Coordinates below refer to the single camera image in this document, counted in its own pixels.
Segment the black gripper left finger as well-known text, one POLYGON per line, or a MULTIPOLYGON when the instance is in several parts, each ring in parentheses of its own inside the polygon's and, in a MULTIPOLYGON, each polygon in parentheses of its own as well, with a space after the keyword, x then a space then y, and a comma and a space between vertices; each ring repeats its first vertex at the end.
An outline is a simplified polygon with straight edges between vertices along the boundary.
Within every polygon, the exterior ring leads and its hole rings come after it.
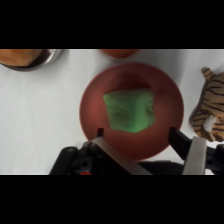
POLYGON ((80 149, 65 147, 59 153, 50 175, 151 175, 138 163, 125 157, 104 139, 104 129, 80 149))

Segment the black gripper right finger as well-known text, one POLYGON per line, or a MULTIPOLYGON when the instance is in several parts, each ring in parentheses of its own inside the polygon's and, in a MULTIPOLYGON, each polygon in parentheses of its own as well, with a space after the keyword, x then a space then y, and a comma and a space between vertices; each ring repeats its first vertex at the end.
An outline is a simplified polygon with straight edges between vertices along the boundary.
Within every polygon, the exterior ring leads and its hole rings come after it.
POLYGON ((168 142, 184 161, 183 175, 204 175, 206 169, 224 175, 224 144, 211 148, 205 139, 196 136, 189 139, 174 127, 169 130, 168 142))

